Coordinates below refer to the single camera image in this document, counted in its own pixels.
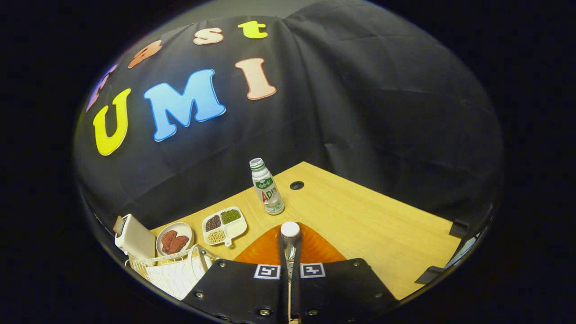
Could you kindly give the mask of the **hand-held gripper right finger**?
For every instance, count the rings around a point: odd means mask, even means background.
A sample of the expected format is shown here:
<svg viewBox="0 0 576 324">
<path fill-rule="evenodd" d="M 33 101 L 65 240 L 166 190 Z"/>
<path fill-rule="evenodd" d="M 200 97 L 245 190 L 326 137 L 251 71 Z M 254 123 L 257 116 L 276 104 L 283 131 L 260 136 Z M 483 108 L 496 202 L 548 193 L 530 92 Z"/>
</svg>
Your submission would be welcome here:
<svg viewBox="0 0 576 324">
<path fill-rule="evenodd" d="M 365 324 L 399 301 L 363 258 L 348 259 L 299 223 L 290 318 L 300 324 Z"/>
</svg>

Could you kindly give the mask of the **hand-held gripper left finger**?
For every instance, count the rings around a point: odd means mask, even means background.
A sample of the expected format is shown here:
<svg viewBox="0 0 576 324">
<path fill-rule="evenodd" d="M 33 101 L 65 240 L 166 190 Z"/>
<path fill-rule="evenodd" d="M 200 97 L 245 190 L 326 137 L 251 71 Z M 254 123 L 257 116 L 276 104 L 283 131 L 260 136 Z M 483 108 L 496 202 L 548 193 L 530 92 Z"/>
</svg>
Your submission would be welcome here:
<svg viewBox="0 0 576 324">
<path fill-rule="evenodd" d="M 288 269 L 280 225 L 235 260 L 216 260 L 183 303 L 234 324 L 288 323 Z"/>
</svg>

